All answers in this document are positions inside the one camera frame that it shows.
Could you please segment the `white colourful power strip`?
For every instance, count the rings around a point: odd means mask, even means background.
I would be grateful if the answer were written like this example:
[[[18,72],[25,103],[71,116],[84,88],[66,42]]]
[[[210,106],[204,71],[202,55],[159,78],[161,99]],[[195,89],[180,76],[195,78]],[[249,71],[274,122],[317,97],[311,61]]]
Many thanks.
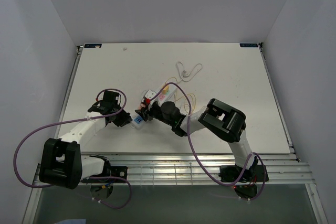
[[[131,127],[139,130],[146,122],[154,119],[154,116],[161,112],[161,106],[164,102],[174,102],[176,92],[176,86],[165,83],[156,90],[144,90],[141,93],[139,106],[131,114]]]

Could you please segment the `yellow charger plug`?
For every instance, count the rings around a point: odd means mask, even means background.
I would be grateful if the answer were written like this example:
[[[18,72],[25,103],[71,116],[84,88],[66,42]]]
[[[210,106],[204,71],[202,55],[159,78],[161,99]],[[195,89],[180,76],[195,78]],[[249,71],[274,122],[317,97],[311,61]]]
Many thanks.
[[[163,88],[162,93],[163,93],[163,94],[166,94],[166,93],[168,93],[168,92],[169,92],[169,85],[166,85],[166,86]]]

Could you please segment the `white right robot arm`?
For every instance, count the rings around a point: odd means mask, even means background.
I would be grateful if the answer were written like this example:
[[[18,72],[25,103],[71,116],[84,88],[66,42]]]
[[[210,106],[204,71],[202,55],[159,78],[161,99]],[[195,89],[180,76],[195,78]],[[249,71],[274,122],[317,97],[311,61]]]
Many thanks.
[[[159,104],[157,101],[144,99],[135,113],[136,118],[140,117],[143,122],[156,119],[169,125],[172,132],[179,137],[187,136],[187,131],[192,134],[206,128],[228,143],[234,155],[235,166],[220,169],[222,181],[229,182],[239,177],[245,182],[256,176],[258,158],[248,144],[245,132],[246,116],[242,111],[213,98],[205,108],[187,116],[172,101]]]

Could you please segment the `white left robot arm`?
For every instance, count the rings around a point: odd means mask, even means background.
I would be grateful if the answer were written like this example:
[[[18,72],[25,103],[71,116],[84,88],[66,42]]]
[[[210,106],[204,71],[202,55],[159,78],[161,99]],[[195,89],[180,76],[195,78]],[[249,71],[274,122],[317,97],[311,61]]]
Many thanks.
[[[95,177],[100,182],[107,181],[112,168],[104,156],[82,156],[85,146],[109,123],[123,127],[132,121],[130,113],[120,104],[125,94],[117,89],[100,92],[95,103],[87,110],[86,116],[61,137],[49,138],[43,148],[39,169],[39,180],[43,183],[74,189],[83,179]]]

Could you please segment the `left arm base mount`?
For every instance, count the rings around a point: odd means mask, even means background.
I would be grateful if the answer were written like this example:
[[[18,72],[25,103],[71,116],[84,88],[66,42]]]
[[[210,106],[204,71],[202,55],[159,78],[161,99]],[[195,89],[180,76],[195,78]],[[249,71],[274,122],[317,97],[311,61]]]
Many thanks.
[[[128,167],[127,166],[111,166],[107,168],[107,176],[109,177],[106,180],[106,183],[125,183],[124,180],[127,180],[128,176]]]

